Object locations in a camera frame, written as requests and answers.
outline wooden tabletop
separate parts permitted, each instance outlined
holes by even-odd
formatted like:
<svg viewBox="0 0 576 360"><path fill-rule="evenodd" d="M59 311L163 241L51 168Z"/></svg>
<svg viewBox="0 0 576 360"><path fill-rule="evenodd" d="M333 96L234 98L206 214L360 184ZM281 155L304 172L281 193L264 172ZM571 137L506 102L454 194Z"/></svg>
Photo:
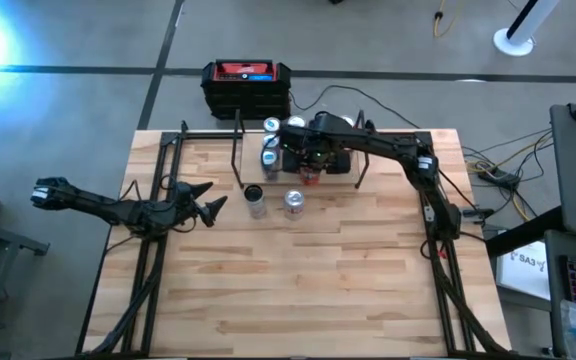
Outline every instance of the wooden tabletop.
<svg viewBox="0 0 576 360"><path fill-rule="evenodd" d="M430 131L441 168L472 200L456 130ZM149 193L160 135L135 134L124 189L137 179ZM305 215L296 222L283 216L288 187L264 186L269 215L255 220L230 167L231 150L227 140L184 142L179 178L215 183L202 202L229 199L213 228L198 223L191 233L168 236L152 356L446 354L430 262L419 254L425 231L418 194L397 162L371 156L359 190L300 187ZM450 201L467 205L449 184L444 189ZM462 229L481 234L474 225ZM117 227L109 245L127 236ZM509 348L484 244L462 237L455 245L468 305ZM139 240L132 240L106 256L84 350L98 345L124 312L138 251ZM463 344L454 307L451 317Z"/></svg>

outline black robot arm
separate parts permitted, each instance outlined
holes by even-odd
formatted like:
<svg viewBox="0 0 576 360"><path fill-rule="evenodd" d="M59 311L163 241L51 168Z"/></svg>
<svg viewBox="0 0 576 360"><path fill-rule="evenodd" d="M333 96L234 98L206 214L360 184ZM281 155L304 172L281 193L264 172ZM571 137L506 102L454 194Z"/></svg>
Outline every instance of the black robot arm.
<svg viewBox="0 0 576 360"><path fill-rule="evenodd" d="M284 151L307 158L314 168L321 168L317 164L325 164L348 149L398 161L408 181L434 212L433 235L436 239L459 237L459 208L440 191L438 159L416 133L382 135L377 133L371 121L367 122L366 129L357 129L344 119L323 112L308 127L282 125L279 138Z"/></svg>
<svg viewBox="0 0 576 360"><path fill-rule="evenodd" d="M44 210L73 209L97 216L110 225L125 225L132 235L151 238L162 235L185 221L202 222L211 227L228 197L200 206L195 199L205 193L212 183L174 185L172 201L114 200L78 189L65 178L53 177L37 180L30 200Z"/></svg>

